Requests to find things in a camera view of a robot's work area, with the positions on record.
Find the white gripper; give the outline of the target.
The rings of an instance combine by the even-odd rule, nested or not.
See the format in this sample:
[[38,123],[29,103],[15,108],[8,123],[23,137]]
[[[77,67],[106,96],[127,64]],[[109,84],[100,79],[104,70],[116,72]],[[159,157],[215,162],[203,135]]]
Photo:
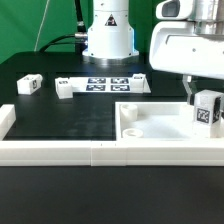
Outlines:
[[193,76],[224,80],[224,0],[164,0],[151,37],[154,70],[186,74],[187,103],[194,104]]

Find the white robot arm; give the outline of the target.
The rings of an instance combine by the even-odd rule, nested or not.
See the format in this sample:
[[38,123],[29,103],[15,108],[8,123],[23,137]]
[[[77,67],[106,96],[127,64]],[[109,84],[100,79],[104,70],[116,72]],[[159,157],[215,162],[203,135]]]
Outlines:
[[[138,57],[129,0],[93,0],[83,58],[121,64]],[[156,7],[149,51],[153,69],[224,80],[224,0],[164,0]]]

